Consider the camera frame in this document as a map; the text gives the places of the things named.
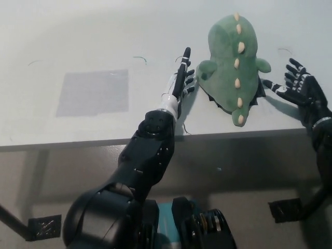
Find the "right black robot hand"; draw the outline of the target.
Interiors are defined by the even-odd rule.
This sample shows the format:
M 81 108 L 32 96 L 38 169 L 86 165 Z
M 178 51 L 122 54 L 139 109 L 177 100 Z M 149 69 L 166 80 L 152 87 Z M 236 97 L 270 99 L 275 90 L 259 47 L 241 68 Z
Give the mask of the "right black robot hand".
M 298 106 L 304 127 L 313 130 L 319 123 L 331 121 L 328 100 L 316 78 L 293 58 L 286 65 L 285 84 L 263 79 L 262 84 L 282 99 Z

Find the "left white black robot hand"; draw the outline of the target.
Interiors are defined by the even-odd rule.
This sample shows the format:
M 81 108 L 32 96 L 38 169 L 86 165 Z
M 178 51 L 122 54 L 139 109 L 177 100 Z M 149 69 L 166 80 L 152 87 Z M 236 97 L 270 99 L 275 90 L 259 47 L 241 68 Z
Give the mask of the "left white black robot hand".
M 161 95 L 161 104 L 158 107 L 158 110 L 171 114 L 175 121 L 181 115 L 182 100 L 195 90 L 195 70 L 188 69 L 191 65 L 190 55 L 191 48 L 187 47 L 177 72 L 171 76 Z

